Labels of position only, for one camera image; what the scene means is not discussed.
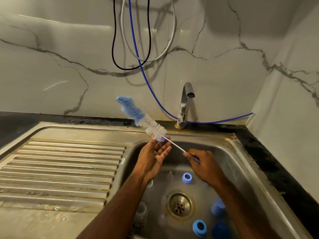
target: countertop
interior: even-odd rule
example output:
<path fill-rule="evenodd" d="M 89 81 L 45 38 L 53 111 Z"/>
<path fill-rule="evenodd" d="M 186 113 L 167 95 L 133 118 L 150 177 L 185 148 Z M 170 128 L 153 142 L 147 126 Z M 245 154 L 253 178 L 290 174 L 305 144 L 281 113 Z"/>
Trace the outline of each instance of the countertop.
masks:
<path fill-rule="evenodd" d="M 88 124 L 108 126 L 135 126 L 131 119 L 79 117 L 65 115 L 0 112 L 0 148 L 22 135 L 39 122 Z M 173 121 L 158 121 L 168 130 L 176 129 Z M 319 238 L 317 219 L 319 204 L 287 172 L 274 156 L 255 138 L 245 126 L 222 124 L 189 124 L 184 130 L 198 132 L 234 133 L 246 151 L 281 194 L 313 238 Z"/>

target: sink drain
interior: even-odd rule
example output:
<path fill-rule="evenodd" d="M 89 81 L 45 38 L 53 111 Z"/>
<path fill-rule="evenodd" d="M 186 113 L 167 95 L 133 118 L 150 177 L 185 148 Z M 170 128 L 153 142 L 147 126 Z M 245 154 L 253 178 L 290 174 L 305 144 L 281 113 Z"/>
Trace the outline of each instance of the sink drain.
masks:
<path fill-rule="evenodd" d="M 195 203 L 185 192 L 173 190 L 168 194 L 167 209 L 172 217 L 188 220 L 195 212 Z"/>

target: faucet spout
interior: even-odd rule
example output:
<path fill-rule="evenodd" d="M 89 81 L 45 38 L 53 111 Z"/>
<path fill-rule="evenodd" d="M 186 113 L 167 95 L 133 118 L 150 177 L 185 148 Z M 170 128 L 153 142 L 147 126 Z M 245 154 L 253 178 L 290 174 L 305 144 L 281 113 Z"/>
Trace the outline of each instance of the faucet spout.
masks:
<path fill-rule="evenodd" d="M 183 93 L 181 95 L 181 108 L 177 115 L 177 127 L 178 128 L 184 128 L 186 126 L 186 104 L 188 98 L 194 98 L 195 94 L 193 91 L 193 86 L 190 82 L 186 82 L 183 87 Z"/>

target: human hand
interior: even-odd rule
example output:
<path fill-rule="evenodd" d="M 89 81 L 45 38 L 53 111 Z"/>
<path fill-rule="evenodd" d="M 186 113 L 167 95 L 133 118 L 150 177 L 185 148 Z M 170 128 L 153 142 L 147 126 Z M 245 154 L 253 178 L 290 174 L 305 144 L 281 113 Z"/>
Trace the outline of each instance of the human hand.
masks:
<path fill-rule="evenodd" d="M 189 152 L 184 152 L 183 155 L 187 157 L 198 177 L 210 186 L 215 188 L 227 179 L 211 151 L 189 149 Z M 193 156 L 197 157 L 199 162 L 196 162 Z"/>
<path fill-rule="evenodd" d="M 138 161 L 133 169 L 134 173 L 144 176 L 147 184 L 158 174 L 164 159 L 172 149 L 169 141 L 157 142 L 153 138 L 154 136 L 141 149 Z"/>

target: blue hose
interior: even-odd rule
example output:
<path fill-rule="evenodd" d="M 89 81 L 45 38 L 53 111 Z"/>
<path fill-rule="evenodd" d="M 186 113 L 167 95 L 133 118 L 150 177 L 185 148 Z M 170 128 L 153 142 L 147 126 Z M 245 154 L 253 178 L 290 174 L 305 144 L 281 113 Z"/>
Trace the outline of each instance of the blue hose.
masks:
<path fill-rule="evenodd" d="M 132 10 L 131 10 L 131 0 L 129 0 L 129 11 L 130 11 L 130 21 L 131 21 L 131 30 L 132 30 L 132 36 L 133 36 L 133 42 L 134 42 L 134 48 L 135 48 L 135 52 L 136 52 L 136 56 L 139 57 L 138 55 L 138 48 L 136 46 L 136 41 L 135 41 L 135 35 L 134 35 L 134 28 L 133 28 L 133 20 L 132 20 Z M 166 111 L 166 109 L 162 106 L 162 104 L 159 102 L 159 100 L 157 99 L 156 95 L 154 94 L 150 84 L 148 83 L 148 80 L 146 78 L 146 75 L 145 75 L 145 72 L 144 72 L 144 69 L 142 67 L 142 64 L 141 64 L 141 61 L 138 60 L 138 64 L 141 68 L 141 71 L 142 71 L 142 74 L 144 76 L 144 79 L 145 79 L 145 82 L 148 86 L 148 88 L 150 89 L 153 97 L 155 98 L 156 102 L 159 104 L 159 106 L 163 109 L 163 111 L 165 111 L 168 115 L 170 115 L 171 117 L 177 119 L 176 116 L 173 116 L 171 113 L 169 113 L 168 111 Z M 226 119 L 226 120 L 220 120 L 220 121 L 215 121 L 215 122 L 189 122 L 187 121 L 187 123 L 191 123 L 191 124 L 214 124 L 214 123 L 220 123 L 220 122 L 226 122 L 226 121 L 232 121 L 232 120 L 236 120 L 236 119 L 239 119 L 239 118 L 243 118 L 243 117 L 247 117 L 247 116 L 250 116 L 252 115 L 253 112 L 249 113 L 249 114 L 246 114 L 246 115 L 243 115 L 243 116 L 239 116 L 239 117 L 235 117 L 235 118 L 230 118 L 230 119 Z"/>

